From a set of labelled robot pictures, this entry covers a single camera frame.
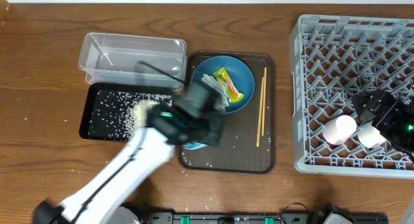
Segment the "white plastic cup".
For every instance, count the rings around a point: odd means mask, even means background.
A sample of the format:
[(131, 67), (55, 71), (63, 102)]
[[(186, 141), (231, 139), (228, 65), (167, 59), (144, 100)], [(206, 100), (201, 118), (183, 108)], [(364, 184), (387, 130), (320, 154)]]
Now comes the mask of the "white plastic cup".
[(363, 124), (357, 133), (358, 140), (366, 148), (376, 148), (386, 142), (386, 139), (372, 125), (372, 122)]

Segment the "pink plastic cup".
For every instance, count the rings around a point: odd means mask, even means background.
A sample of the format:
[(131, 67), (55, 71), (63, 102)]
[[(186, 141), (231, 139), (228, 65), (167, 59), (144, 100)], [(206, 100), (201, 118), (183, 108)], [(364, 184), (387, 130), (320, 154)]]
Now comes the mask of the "pink plastic cup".
[(323, 138), (332, 145), (341, 145), (356, 131), (356, 121), (349, 115), (341, 115), (325, 124)]

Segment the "yellow snack wrapper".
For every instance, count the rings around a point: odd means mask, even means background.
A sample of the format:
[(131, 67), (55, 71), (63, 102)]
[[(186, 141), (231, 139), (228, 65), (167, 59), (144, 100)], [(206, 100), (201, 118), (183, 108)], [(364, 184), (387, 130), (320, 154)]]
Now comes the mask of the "yellow snack wrapper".
[(225, 67), (215, 71), (213, 76), (224, 89), (227, 97), (230, 99), (230, 103), (238, 103), (244, 98), (244, 94), (238, 91)]

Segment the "light blue bowl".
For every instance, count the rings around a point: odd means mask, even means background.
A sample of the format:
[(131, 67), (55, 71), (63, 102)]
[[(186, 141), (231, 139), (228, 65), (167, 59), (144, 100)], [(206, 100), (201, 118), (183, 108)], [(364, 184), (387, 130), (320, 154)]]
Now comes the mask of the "light blue bowl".
[(199, 148), (206, 147), (206, 144), (200, 143), (200, 142), (188, 142), (181, 145), (183, 148), (187, 150), (197, 150)]

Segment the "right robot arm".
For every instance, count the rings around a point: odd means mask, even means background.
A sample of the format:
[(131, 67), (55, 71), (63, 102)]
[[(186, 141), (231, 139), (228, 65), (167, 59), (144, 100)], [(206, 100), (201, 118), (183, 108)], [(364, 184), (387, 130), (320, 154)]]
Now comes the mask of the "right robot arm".
[(413, 104), (404, 104), (391, 93), (377, 89), (351, 98), (356, 114), (369, 122), (393, 149), (413, 160)]

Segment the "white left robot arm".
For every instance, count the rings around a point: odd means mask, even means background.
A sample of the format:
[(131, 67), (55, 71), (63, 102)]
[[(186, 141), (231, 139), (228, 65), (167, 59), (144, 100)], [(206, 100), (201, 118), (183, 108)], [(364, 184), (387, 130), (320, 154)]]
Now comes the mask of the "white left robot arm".
[(193, 83), (171, 106), (153, 106), (147, 111), (146, 126), (135, 131), (92, 181), (56, 207), (48, 201), (40, 203), (32, 222), (108, 223), (136, 188), (172, 158), (176, 146), (218, 144), (223, 128), (220, 103), (214, 88)]

